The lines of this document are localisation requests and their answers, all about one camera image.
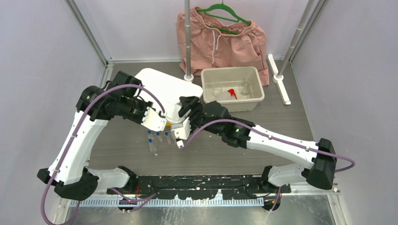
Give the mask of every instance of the gray floor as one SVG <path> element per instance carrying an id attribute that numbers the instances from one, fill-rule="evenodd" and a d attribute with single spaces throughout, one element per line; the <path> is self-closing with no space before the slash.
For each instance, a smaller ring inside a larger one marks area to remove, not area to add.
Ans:
<path id="1" fill-rule="evenodd" d="M 177 62 L 115 64 L 112 77 L 122 70 L 130 75 L 153 68 L 183 78 Z M 200 77 L 194 83 L 201 85 Z M 283 105 L 277 86 L 264 87 L 265 99 L 253 111 L 231 113 L 262 127 L 302 140 L 313 140 L 303 103 L 290 66 L 284 84 L 291 105 Z M 267 165 L 286 165 L 289 160 L 263 151 L 227 146 L 221 138 L 202 132 L 187 151 L 176 146 L 162 149 L 157 156 L 149 151 L 147 129 L 121 118 L 112 119 L 98 137 L 91 153 L 90 168 L 126 166 L 138 175 L 260 174 Z"/>

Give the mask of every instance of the test tube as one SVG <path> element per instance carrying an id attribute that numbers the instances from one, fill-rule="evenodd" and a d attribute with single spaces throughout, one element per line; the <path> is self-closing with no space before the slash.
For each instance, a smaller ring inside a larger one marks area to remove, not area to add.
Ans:
<path id="1" fill-rule="evenodd" d="M 167 143 L 171 144 L 170 136 L 168 135 L 168 132 L 164 133 L 166 135 Z"/>
<path id="2" fill-rule="evenodd" d="M 150 130 L 148 130 L 148 134 L 149 134 L 149 138 L 151 138 L 153 140 L 153 135 Z"/>
<path id="3" fill-rule="evenodd" d="M 159 138 L 159 141 L 160 141 L 160 142 L 162 142 L 163 140 L 162 140 L 162 137 L 161 137 L 160 133 L 159 133 L 159 132 L 157 132 L 157 133 L 156 133 L 156 135 L 158 136 L 158 138 Z"/>
<path id="4" fill-rule="evenodd" d="M 155 147 L 155 145 L 153 144 L 152 139 L 149 138 L 148 141 L 149 141 L 149 150 L 151 150 L 151 152 L 156 151 L 156 147 Z"/>

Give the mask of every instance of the red object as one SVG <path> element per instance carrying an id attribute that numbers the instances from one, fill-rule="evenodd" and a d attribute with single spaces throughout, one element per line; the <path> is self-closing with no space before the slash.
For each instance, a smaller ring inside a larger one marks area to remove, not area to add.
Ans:
<path id="1" fill-rule="evenodd" d="M 233 89 L 229 89 L 228 92 L 231 94 L 231 96 L 234 96 L 235 99 L 237 99 L 235 91 Z"/>
<path id="2" fill-rule="evenodd" d="M 139 184 L 137 186 L 136 199 L 137 199 L 138 192 L 139 192 Z"/>

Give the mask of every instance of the black bracket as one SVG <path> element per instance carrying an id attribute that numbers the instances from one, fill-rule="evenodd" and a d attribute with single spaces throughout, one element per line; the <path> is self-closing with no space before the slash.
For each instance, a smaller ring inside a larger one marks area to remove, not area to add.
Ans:
<path id="1" fill-rule="evenodd" d="M 180 97 L 181 109 L 178 111 L 178 116 L 183 117 L 188 113 L 189 110 L 191 112 L 195 112 L 197 110 L 201 110 L 202 104 L 198 97 Z"/>
<path id="2" fill-rule="evenodd" d="M 319 150 L 335 154 L 331 141 L 321 138 L 317 145 Z M 307 183 L 323 190 L 331 190 L 333 188 L 337 159 L 317 154 L 316 158 L 313 158 L 313 162 L 314 165 L 309 171 L 304 170 L 302 172 L 302 175 L 306 177 Z"/>
<path id="3" fill-rule="evenodd" d="M 44 168 L 38 171 L 37 177 L 47 184 L 50 180 L 49 174 L 48 168 Z M 53 180 L 51 185 L 55 186 L 54 192 L 61 198 L 83 201 L 94 193 L 98 186 L 98 179 L 97 176 L 88 173 L 87 168 L 84 167 L 82 177 L 78 182 L 64 185 L 63 181 L 56 182 Z"/>

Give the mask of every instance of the plastic storage bin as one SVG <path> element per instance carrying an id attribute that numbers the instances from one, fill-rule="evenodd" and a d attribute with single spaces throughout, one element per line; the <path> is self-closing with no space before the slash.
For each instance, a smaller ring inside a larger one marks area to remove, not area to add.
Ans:
<path id="1" fill-rule="evenodd" d="M 213 102 L 216 96 L 213 94 L 215 85 L 221 88 L 221 92 L 234 89 L 236 100 L 218 101 L 229 112 L 253 110 L 258 102 L 264 100 L 259 72 L 256 67 L 226 67 L 202 70 L 203 100 L 205 103 Z M 241 93 L 242 83 L 249 82 L 247 94 Z"/>

